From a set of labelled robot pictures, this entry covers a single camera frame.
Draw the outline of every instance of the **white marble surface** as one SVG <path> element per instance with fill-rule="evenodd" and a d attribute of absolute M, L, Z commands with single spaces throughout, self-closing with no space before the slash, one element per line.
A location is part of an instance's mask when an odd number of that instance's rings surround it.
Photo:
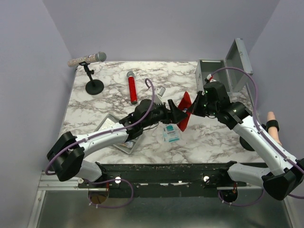
<path fill-rule="evenodd" d="M 144 79 L 150 78 L 155 87 L 164 86 L 163 101 L 173 99 L 179 104 L 185 91 L 193 101 L 196 97 L 195 69 L 197 62 L 106 62 L 89 65 L 95 71 L 93 78 L 104 83 L 104 91 L 99 95 L 89 95 L 85 91 L 88 77 L 83 67 L 76 73 L 73 91 L 67 107 L 62 133 L 90 133 L 96 129 L 110 112 L 123 118 L 133 112 L 130 103 L 126 74 L 132 70 L 138 100 L 151 98 Z M 250 106 L 245 89 L 231 97 Z M 216 119 L 191 116 L 185 132 L 179 131 L 180 140 L 164 142 L 160 124 L 153 130 L 144 132 L 144 139 L 130 155 L 109 147 L 93 153 L 86 160 L 100 163 L 212 163 L 212 162 L 262 162 L 256 152 L 244 150 L 238 135 L 220 124 Z"/>

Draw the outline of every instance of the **robotic arm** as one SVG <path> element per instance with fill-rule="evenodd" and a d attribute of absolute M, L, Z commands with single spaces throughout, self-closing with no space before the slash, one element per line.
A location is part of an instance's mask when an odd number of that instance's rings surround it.
<path fill-rule="evenodd" d="M 71 132 L 64 133 L 47 154 L 48 160 L 51 161 L 63 148 L 72 145 L 52 163 L 52 168 L 59 180 L 66 181 L 72 177 L 80 177 L 91 182 L 104 180 L 103 175 L 106 171 L 97 163 L 83 160 L 86 156 L 104 147 L 130 141 L 141 135 L 145 127 L 158 122 L 177 124 L 187 117 L 187 114 L 179 110 L 172 100 L 168 100 L 170 109 L 167 109 L 165 103 L 156 99 L 149 114 L 143 121 L 133 126 L 133 123 L 141 119 L 147 112 L 150 104 L 151 100 L 142 100 L 133 113 L 109 129 L 77 136 L 73 136 Z M 268 166 L 268 168 L 258 168 L 229 162 L 224 174 L 218 172 L 217 175 L 210 177 L 209 185 L 217 187 L 218 183 L 227 183 L 227 180 L 241 181 L 264 187 L 273 198 L 282 200 L 303 181 L 303 174 L 275 151 L 261 134 L 264 133 L 268 140 L 299 167 L 304 167 L 304 160 L 297 160 L 284 150 L 264 129 L 258 130 L 250 110 L 240 102 L 230 102 L 222 83 L 217 81 L 206 83 L 204 91 L 198 92 L 188 111 L 201 117 L 216 117 L 219 122 L 245 139 Z M 123 129 L 113 132 L 113 129 L 116 128 Z M 107 130 L 109 133 L 100 134 L 94 138 L 90 137 Z"/>

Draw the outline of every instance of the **gray floor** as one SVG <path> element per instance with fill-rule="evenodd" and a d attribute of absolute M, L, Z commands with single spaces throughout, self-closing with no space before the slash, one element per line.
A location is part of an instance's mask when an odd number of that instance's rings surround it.
<path fill-rule="evenodd" d="M 251 202 L 260 190 L 239 190 L 238 203 Z M 119 205 L 126 199 L 108 199 Z M 258 204 L 236 208 L 217 198 L 137 198 L 121 209 L 88 205 L 87 192 L 49 191 L 39 228 L 288 228 L 283 202 L 265 195 Z"/>

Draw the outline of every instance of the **red object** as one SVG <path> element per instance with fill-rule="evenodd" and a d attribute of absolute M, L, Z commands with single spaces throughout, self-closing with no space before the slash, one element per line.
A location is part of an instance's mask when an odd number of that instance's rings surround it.
<path fill-rule="evenodd" d="M 190 96 L 189 96 L 188 92 L 186 91 L 184 94 L 184 97 L 180 101 L 178 109 L 183 111 L 186 108 L 188 109 L 191 106 L 191 104 L 192 104 L 192 102 L 191 102 Z M 180 128 L 180 130 L 182 132 L 186 129 L 186 127 L 188 125 L 188 121 L 189 121 L 191 112 L 186 111 L 186 114 L 188 115 L 188 117 L 177 124 L 177 126 Z"/>
<path fill-rule="evenodd" d="M 135 88 L 135 80 L 133 76 L 128 77 L 129 81 L 129 91 L 130 91 L 130 99 L 131 104 L 137 104 L 137 95 L 136 95 L 136 88 Z"/>

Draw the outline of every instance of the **stand base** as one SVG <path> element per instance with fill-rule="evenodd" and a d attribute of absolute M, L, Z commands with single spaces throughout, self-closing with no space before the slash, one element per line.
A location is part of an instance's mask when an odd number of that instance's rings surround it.
<path fill-rule="evenodd" d="M 94 79 L 93 82 L 94 82 L 95 86 L 92 84 L 92 81 L 89 81 L 86 84 L 85 90 L 90 95 L 97 95 L 104 90 L 104 84 L 102 81 L 100 81 L 98 79 Z"/>

